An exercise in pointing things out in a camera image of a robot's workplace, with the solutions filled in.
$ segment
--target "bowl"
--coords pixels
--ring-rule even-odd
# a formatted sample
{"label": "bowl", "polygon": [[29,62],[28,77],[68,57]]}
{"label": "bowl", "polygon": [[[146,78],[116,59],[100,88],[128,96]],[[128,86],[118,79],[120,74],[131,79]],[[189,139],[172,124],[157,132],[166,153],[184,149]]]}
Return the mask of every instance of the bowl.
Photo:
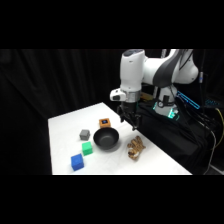
{"label": "bowl", "polygon": [[119,140],[119,133],[114,128],[101,128],[93,137],[95,144],[103,150],[112,149]]}

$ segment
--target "wooden block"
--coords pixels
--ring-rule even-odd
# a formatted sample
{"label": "wooden block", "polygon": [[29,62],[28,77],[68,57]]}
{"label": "wooden block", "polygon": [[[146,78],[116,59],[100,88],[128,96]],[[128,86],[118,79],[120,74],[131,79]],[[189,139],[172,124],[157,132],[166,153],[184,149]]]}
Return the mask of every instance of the wooden block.
{"label": "wooden block", "polygon": [[110,127],[111,127],[111,123],[110,123],[109,118],[100,120],[100,128],[110,128]]}

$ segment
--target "black background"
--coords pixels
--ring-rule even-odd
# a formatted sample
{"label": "black background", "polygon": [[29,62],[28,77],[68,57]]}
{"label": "black background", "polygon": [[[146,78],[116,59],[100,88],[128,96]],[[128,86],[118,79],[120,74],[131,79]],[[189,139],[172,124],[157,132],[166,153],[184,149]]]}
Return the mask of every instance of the black background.
{"label": "black background", "polygon": [[[2,174],[51,174],[49,118],[104,102],[120,86],[122,53],[127,49],[1,49],[0,105]],[[145,49],[160,57],[161,49]],[[200,66],[202,50],[196,49]],[[208,92],[224,95],[224,49],[209,49]],[[195,101],[198,83],[180,87]]]}

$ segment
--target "cyan cube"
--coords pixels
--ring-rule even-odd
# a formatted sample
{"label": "cyan cube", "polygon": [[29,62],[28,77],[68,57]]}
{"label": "cyan cube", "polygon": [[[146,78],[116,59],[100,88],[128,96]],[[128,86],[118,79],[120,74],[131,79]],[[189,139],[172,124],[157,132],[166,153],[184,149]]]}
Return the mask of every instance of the cyan cube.
{"label": "cyan cube", "polygon": [[80,170],[82,168],[84,168],[84,162],[83,162],[83,158],[82,158],[82,154],[73,156],[71,158],[72,160],[72,168],[74,171]]}

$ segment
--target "white table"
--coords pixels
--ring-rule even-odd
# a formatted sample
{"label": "white table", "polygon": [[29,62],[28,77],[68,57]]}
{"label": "white table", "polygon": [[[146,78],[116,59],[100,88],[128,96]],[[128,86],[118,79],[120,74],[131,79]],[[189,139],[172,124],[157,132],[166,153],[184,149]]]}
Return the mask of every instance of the white table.
{"label": "white table", "polygon": [[[118,145],[107,152],[93,141],[99,120],[104,118],[110,119],[120,135]],[[104,103],[49,119],[48,123],[54,175],[191,175],[145,136],[133,132],[127,122],[121,123],[119,116]],[[93,154],[83,157],[85,167],[74,172],[71,157],[82,153],[79,134],[83,129],[91,132]],[[127,144],[136,136],[142,138],[146,149],[138,161],[133,161],[128,157]]]}

